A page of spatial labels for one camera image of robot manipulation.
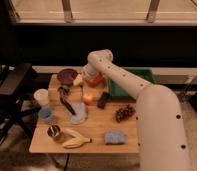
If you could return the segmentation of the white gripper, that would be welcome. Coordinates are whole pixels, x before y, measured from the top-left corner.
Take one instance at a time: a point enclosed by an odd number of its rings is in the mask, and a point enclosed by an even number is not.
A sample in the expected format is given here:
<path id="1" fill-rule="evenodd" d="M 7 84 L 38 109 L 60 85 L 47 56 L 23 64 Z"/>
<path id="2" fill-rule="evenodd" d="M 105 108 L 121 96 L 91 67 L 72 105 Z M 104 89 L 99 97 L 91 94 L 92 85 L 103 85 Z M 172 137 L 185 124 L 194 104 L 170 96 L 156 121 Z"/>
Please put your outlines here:
<path id="1" fill-rule="evenodd" d="M 98 75 L 98 71 L 91 64 L 86 64 L 82 68 L 82 75 L 78 74 L 76 76 L 76 78 L 73 80 L 73 85 L 74 86 L 82 86 L 83 85 L 83 78 L 86 80 L 92 80 L 97 75 Z"/>

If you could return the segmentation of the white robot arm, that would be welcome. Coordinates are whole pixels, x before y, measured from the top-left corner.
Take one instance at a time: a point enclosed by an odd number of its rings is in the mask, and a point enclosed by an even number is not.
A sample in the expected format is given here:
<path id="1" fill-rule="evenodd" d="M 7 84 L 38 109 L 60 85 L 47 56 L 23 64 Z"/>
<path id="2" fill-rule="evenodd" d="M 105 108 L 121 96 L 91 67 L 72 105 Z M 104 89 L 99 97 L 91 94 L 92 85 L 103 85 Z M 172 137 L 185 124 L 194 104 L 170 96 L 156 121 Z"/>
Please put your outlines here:
<path id="1" fill-rule="evenodd" d="M 92 51 L 82 68 L 85 80 L 99 72 L 116 82 L 136 100 L 141 171 L 191 171 L 183 115 L 176 94 L 112 63 L 108 50 Z"/>

